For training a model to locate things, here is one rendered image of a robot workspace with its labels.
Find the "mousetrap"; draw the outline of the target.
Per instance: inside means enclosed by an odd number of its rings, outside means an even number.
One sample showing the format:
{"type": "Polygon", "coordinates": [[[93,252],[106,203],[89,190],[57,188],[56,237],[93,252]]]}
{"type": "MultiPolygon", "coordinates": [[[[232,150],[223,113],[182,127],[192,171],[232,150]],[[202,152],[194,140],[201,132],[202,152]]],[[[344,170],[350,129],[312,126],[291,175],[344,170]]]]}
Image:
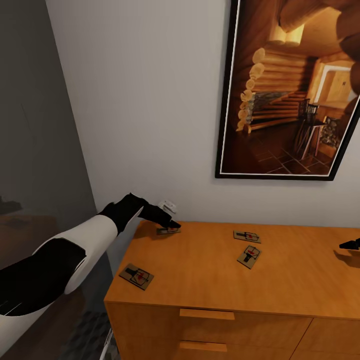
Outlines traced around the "mousetrap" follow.
{"type": "Polygon", "coordinates": [[[261,249],[250,244],[237,261],[251,270],[261,253],[261,249]]]}
{"type": "Polygon", "coordinates": [[[119,276],[144,291],[154,278],[153,274],[133,265],[132,263],[129,263],[119,276]]]}
{"type": "Polygon", "coordinates": [[[233,234],[236,240],[261,244],[261,239],[259,234],[251,233],[251,232],[242,232],[237,230],[234,230],[233,234]]]}
{"type": "Polygon", "coordinates": [[[170,228],[170,227],[157,227],[157,235],[168,235],[168,234],[176,234],[181,233],[180,228],[170,228]]]}

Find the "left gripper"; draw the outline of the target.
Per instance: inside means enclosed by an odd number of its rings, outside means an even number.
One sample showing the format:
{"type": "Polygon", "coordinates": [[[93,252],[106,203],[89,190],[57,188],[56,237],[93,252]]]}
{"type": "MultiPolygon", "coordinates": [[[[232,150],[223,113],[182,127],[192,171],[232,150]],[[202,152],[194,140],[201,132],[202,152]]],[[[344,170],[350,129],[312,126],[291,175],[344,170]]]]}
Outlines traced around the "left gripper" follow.
{"type": "Polygon", "coordinates": [[[171,218],[172,217],[160,207],[153,205],[153,214],[148,220],[160,224],[163,228],[181,228],[182,225],[177,223],[177,221],[170,221],[171,218]]]}

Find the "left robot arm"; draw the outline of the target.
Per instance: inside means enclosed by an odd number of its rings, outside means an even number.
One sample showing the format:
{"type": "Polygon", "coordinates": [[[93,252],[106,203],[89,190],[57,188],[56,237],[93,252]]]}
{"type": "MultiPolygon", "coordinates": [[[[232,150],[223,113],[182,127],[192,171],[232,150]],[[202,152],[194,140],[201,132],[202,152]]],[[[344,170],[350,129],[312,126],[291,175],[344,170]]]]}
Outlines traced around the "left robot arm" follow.
{"type": "Polygon", "coordinates": [[[166,209],[178,208],[164,198],[149,204],[135,193],[109,203],[84,223],[56,234],[28,258],[0,270],[0,358],[62,294],[73,292],[101,256],[137,217],[163,228],[181,228],[166,209]]]}

